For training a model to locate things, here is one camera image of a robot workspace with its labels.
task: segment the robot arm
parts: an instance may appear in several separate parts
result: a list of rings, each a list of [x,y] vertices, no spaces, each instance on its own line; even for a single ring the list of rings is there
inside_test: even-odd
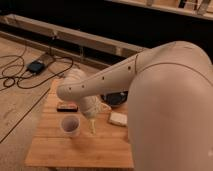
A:
[[[89,118],[99,112],[94,95],[129,90],[135,171],[212,171],[212,76],[211,61],[202,49],[173,42],[91,77],[71,70],[57,94],[76,101]]]

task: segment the wire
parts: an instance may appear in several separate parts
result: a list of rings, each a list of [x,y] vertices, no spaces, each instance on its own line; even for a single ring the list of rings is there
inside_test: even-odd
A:
[[[64,73],[65,71],[67,71],[67,70],[69,70],[69,69],[72,68],[72,66],[73,66],[73,59],[72,59],[72,58],[69,58],[69,57],[62,57],[61,59],[69,59],[69,60],[71,60],[71,63],[69,63],[70,66],[69,66],[68,68],[66,68],[66,69],[64,69],[64,70],[62,70],[62,71],[60,71],[60,72],[54,74],[53,76],[51,76],[51,77],[49,77],[49,78],[43,80],[42,82],[40,82],[40,83],[38,83],[38,84],[36,84],[36,85],[29,86],[29,87],[25,87],[25,86],[20,85],[20,83],[21,83],[23,80],[28,79],[28,78],[23,77],[24,74],[26,73],[26,71],[25,71],[25,72],[18,78],[18,81],[16,82],[17,87],[19,87],[20,89],[32,89],[32,88],[36,88],[36,87],[38,87],[38,86],[40,86],[40,85],[46,83],[48,80],[50,80],[50,79],[52,79],[52,78],[54,78],[54,77],[56,77],[56,76],[58,76],[58,75],[60,75],[60,74]]]
[[[10,131],[0,140],[0,144],[11,134],[11,132],[21,123],[21,121],[35,108],[35,106],[45,97],[50,89],[47,89],[42,96],[30,107],[23,117],[10,129]]]

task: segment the white cup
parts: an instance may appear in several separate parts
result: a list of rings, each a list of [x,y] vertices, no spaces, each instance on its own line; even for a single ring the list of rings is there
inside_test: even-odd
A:
[[[75,115],[69,115],[62,119],[61,130],[69,137],[76,137],[80,133],[80,119]]]

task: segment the concrete floor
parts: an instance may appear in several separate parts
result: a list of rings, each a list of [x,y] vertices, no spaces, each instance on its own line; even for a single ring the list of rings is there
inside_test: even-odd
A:
[[[0,56],[8,54],[21,54],[23,45],[0,38]],[[29,63],[36,59],[43,52],[29,48],[24,59]],[[79,64],[80,67],[89,74],[98,70]],[[51,70],[57,70],[59,66],[51,66]],[[39,79],[43,79],[50,73],[45,72]],[[2,139],[11,128],[23,117],[23,114],[35,103],[44,91],[50,86],[51,81],[33,90],[20,90],[17,87],[9,88],[0,92],[0,138]],[[39,122],[42,106],[45,97],[36,105],[36,107],[18,124],[18,126],[9,134],[9,136],[0,144],[0,170],[1,171],[47,171],[48,168],[26,167],[24,160],[31,144],[36,125]],[[72,169],[57,168],[57,170],[71,171],[124,171],[122,169]]]

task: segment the table top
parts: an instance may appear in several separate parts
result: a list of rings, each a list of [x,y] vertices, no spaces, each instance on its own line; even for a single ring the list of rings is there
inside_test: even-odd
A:
[[[96,121],[96,134],[80,114],[57,112],[60,101],[56,95],[59,80],[54,80],[43,107],[41,120],[25,160],[27,166],[80,168],[133,168],[131,147],[126,127],[109,124],[109,112],[101,113]],[[116,110],[127,114],[126,104]],[[80,135],[69,138],[60,129],[62,118],[78,115]]]

